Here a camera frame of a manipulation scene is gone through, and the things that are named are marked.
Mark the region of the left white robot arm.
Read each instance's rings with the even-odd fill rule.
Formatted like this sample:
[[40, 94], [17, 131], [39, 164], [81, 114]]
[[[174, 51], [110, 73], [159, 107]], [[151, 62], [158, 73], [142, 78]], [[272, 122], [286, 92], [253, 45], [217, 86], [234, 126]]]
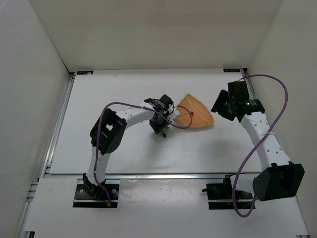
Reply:
[[110, 106], [103, 109], [91, 129], [92, 159], [89, 170], [83, 174], [85, 192], [92, 199], [110, 198], [110, 189], [105, 185], [105, 172], [111, 153], [121, 144], [126, 129], [148, 121], [156, 134], [171, 125], [174, 102], [164, 94], [160, 99], [145, 99], [139, 105], [130, 105], [121, 111], [113, 111]]

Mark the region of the red cherries with green leaves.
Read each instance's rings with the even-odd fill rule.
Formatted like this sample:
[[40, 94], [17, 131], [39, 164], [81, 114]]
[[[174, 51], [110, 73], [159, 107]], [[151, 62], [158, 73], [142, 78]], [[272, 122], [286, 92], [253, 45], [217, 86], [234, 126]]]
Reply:
[[169, 132], [170, 127], [167, 126], [163, 130], [160, 131], [160, 134], [162, 135], [163, 138], [167, 138], [167, 133]]

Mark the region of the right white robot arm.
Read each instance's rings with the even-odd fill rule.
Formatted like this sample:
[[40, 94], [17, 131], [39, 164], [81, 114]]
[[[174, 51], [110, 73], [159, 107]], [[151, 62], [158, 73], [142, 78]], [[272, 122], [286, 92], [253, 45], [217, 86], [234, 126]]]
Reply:
[[294, 164], [281, 149], [266, 118], [265, 109], [257, 99], [251, 100], [247, 83], [228, 83], [227, 90], [221, 90], [211, 109], [225, 119], [238, 119], [248, 133], [260, 159], [261, 173], [250, 178], [240, 175], [241, 169], [231, 178], [233, 197], [236, 191], [254, 194], [259, 201], [294, 197], [304, 176], [301, 164]]

